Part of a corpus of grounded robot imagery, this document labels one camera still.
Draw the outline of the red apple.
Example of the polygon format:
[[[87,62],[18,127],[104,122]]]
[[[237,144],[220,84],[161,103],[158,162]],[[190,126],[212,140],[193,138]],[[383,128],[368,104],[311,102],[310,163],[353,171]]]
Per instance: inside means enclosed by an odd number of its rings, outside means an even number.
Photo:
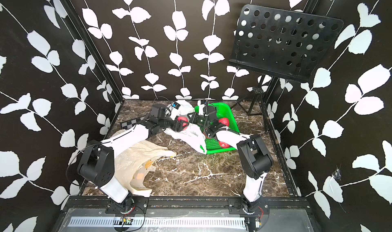
[[[177,117],[177,121],[179,123],[179,126],[181,127],[180,131],[185,130],[189,126],[189,121],[187,117]]]
[[[230,147],[230,145],[227,144],[227,143],[225,143],[225,142],[219,141],[218,144],[219,144],[219,146],[220,146],[221,148],[229,148],[229,147]]]
[[[230,126],[230,121],[228,118],[221,118],[218,120],[218,122],[224,124],[225,126]]]

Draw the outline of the white knotted plastic bag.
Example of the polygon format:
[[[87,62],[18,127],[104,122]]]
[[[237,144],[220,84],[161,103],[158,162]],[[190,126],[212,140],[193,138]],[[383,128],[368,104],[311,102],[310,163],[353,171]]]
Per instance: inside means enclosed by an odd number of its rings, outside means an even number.
[[[185,100],[178,100],[175,102],[181,104],[179,116],[187,117],[188,113],[195,112],[194,107],[189,102]],[[174,139],[180,139],[186,142],[199,153],[207,154],[205,135],[202,133],[199,126],[196,124],[190,123],[189,126],[181,132],[174,132],[173,130],[168,128],[164,131],[164,133],[170,135]]]

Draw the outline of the yellow banana print plastic bag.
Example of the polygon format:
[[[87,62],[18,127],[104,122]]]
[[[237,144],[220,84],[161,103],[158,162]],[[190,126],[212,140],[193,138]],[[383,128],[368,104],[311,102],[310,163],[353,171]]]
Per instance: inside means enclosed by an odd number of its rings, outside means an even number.
[[[135,129],[120,130],[101,141],[103,146],[114,151],[114,176],[107,184],[98,187],[118,203],[124,201],[129,193],[150,197],[152,189],[144,186],[144,180],[137,180],[137,174],[143,173],[146,177],[150,171],[155,171],[157,159],[177,155],[166,147],[147,141],[148,137],[149,131],[137,125]]]

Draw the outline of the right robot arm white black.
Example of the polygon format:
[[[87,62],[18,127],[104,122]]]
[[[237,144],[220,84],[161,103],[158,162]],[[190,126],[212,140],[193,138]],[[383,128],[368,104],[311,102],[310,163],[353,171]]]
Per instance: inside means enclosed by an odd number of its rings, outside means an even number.
[[[242,193],[242,207],[245,213],[264,212],[266,202],[262,195],[262,186],[274,161],[261,136],[246,135],[230,129],[226,121],[219,120],[216,109],[207,101],[199,105],[198,112],[187,115],[190,123],[202,128],[202,133],[238,152],[246,184]]]

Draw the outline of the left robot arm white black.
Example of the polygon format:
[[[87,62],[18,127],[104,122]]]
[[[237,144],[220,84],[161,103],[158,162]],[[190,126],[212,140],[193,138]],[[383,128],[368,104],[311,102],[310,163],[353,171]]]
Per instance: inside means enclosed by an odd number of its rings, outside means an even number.
[[[132,193],[115,177],[115,158],[125,150],[167,128],[183,131],[189,123],[179,119],[178,102],[169,106],[153,104],[150,112],[139,118],[127,121],[127,130],[106,140],[91,141],[83,150],[77,173],[96,185],[109,196],[109,206],[117,213],[127,215],[134,210]]]

